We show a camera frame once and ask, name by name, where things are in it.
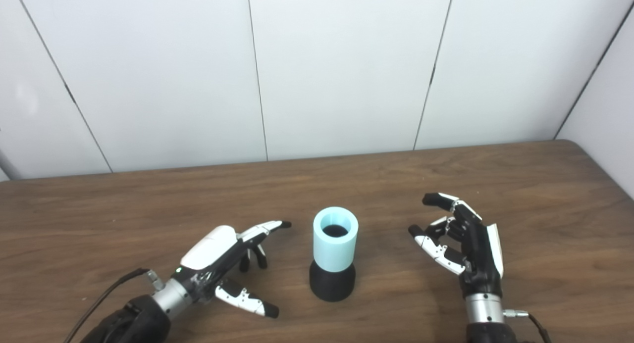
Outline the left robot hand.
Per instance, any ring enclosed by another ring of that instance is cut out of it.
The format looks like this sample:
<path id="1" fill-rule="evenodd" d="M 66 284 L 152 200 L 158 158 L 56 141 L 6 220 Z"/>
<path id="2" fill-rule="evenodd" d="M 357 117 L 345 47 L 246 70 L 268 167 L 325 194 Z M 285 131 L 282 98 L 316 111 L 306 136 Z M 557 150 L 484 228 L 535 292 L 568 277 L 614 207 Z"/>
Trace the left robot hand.
<path id="1" fill-rule="evenodd" d="M 235 266 L 240 272 L 247 272 L 252 254 L 258 266 L 266 269 L 268 260 L 262 247 L 263 241 L 271 233 L 291 226 L 290 221 L 274 220 L 237 233 L 231 226 L 220 225 L 182 257 L 171 278 L 184 288 L 192 303 L 207 303 L 219 298 L 250 313 L 278 318 L 279 308 L 276 305 L 250 293 L 226 275 Z"/>

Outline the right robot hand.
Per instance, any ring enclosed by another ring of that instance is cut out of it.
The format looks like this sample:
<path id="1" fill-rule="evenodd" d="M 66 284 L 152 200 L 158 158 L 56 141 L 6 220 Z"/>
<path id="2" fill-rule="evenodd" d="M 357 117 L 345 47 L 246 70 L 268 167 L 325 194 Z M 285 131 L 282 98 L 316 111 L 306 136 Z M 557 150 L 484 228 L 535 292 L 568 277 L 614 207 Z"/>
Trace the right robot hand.
<path id="1" fill-rule="evenodd" d="M 408 232 L 418 246 L 458 276 L 463 297 L 483 294 L 502 298 L 504 265 L 497 225 L 485 225 L 473 208 L 453 195 L 426 193 L 422 203 L 450 215 L 425 229 L 412 224 Z"/>

